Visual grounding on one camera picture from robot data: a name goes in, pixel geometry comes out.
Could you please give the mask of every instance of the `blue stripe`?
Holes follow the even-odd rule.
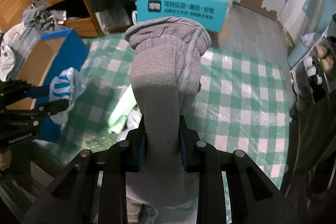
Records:
[[[68,80],[69,81],[69,79],[68,79],[68,77],[66,75],[59,76],[58,79],[60,79],[60,80]]]
[[[55,97],[62,97],[62,96],[71,96],[71,92],[63,92],[63,93],[55,93],[54,91],[52,92],[53,96]]]
[[[70,86],[70,83],[59,83],[59,84],[54,84],[55,89],[62,89],[66,88],[67,86]]]

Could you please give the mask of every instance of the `pile of clothes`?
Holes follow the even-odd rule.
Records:
[[[47,11],[44,7],[29,6],[21,23],[8,30],[0,41],[0,80],[16,79],[19,71],[41,35],[66,27],[66,11]]]

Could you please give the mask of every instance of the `cardboard box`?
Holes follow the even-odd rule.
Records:
[[[137,20],[146,21],[167,16],[186,17],[204,28],[221,32],[227,1],[223,0],[137,0]]]
[[[89,50],[74,29],[43,35],[22,65],[17,79],[25,79],[35,86],[50,85],[52,79],[65,69],[73,67],[80,71],[88,53]],[[48,101],[49,97],[25,98],[8,106],[8,109],[32,109],[35,104]],[[57,140],[60,127],[47,117],[39,139]]]

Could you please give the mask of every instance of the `teal box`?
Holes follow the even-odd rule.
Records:
[[[204,28],[221,32],[227,1],[223,0],[136,0],[137,20],[162,17],[186,17],[201,23]]]

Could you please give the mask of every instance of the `open box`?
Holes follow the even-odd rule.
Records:
[[[89,50],[74,29],[43,35],[23,63],[17,79],[25,79],[35,86],[50,85],[52,79],[65,69],[73,67],[80,71],[88,53]],[[8,109],[32,109],[35,105],[48,101],[49,97],[25,98],[8,106]],[[47,117],[39,139],[56,141],[60,129],[61,125]]]

